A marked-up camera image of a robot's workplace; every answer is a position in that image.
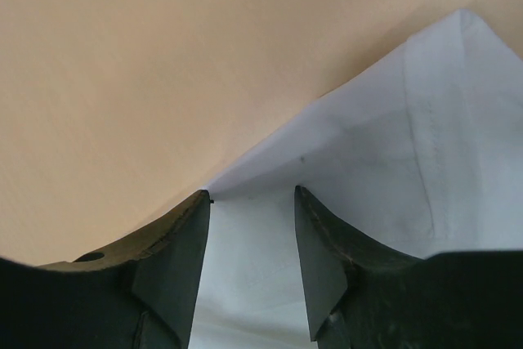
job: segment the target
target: beige wall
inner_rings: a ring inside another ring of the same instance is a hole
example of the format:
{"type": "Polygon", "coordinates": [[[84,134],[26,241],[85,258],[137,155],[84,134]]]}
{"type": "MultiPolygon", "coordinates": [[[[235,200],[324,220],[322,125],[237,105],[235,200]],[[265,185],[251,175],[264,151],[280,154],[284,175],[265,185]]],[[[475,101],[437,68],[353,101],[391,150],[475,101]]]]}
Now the beige wall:
{"type": "Polygon", "coordinates": [[[0,0],[0,254],[135,229],[459,7],[523,55],[523,0],[0,0]]]}

